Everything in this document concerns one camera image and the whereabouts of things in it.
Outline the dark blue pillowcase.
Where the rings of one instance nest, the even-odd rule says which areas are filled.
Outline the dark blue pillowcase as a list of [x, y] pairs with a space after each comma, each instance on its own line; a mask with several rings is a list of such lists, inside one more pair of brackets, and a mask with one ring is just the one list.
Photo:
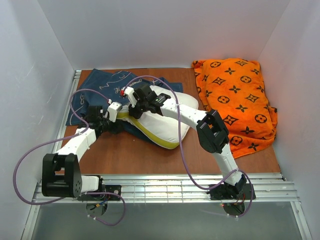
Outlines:
[[163, 83], [168, 84], [177, 93], [183, 93], [183, 84], [181, 82], [168, 82], [164, 77], [160, 77], [161, 81], [156, 79], [147, 80], [143, 78], [137, 78], [135, 74], [129, 71], [120, 70], [115, 73], [105, 72], [98, 69], [93, 69], [88, 77], [84, 80], [79, 87], [82, 91], [74, 95], [72, 99], [72, 107], [78, 116], [83, 117], [87, 114], [87, 108], [89, 106], [102, 106], [104, 110], [108, 108], [106, 100], [100, 95], [88, 91], [89, 89], [95, 90], [113, 102], [118, 102], [122, 105], [128, 103], [127, 99], [124, 99], [120, 91], [122, 88], [130, 82], [132, 79], [136, 79], [131, 82], [130, 87], [141, 87], [143, 84], [154, 85], [164, 89], [167, 89]]

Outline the white pillow yellow edge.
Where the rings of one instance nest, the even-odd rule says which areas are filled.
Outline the white pillow yellow edge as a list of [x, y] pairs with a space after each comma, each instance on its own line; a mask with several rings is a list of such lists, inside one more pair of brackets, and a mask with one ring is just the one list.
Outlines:
[[[173, 93], [160, 86], [151, 85], [151, 90], [157, 95], [164, 93], [174, 98]], [[191, 95], [176, 92], [180, 104], [198, 109], [198, 101]], [[122, 105], [122, 109], [117, 114], [117, 120], [124, 121], [124, 130], [144, 141], [154, 143], [165, 149], [174, 149], [179, 146], [178, 121], [170, 117], [160, 116], [151, 112], [144, 112], [139, 119], [129, 115], [129, 103]], [[181, 123], [181, 139], [186, 136], [189, 126]]]

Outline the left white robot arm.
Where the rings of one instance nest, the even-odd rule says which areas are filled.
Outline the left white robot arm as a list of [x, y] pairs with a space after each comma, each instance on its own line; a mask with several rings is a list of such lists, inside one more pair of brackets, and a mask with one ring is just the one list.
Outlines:
[[117, 114], [122, 105], [113, 102], [104, 112], [102, 106], [90, 106], [75, 134], [56, 153], [42, 160], [41, 192], [45, 197], [78, 198], [101, 187], [100, 177], [82, 175], [79, 162], [90, 146], [105, 132], [116, 132]]

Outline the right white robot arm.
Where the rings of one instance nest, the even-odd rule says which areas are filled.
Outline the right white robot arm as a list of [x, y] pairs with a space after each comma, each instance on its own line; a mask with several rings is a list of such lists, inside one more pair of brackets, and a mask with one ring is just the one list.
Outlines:
[[207, 112], [189, 107], [179, 102], [175, 92], [171, 95], [157, 94], [147, 84], [140, 88], [125, 86], [121, 93], [129, 99], [129, 112], [136, 119], [145, 112], [151, 112], [196, 130], [200, 146], [213, 155], [223, 178], [210, 187], [198, 183], [195, 186], [207, 191], [223, 186], [227, 194], [234, 198], [243, 193], [247, 180], [231, 153], [229, 131], [217, 110]]

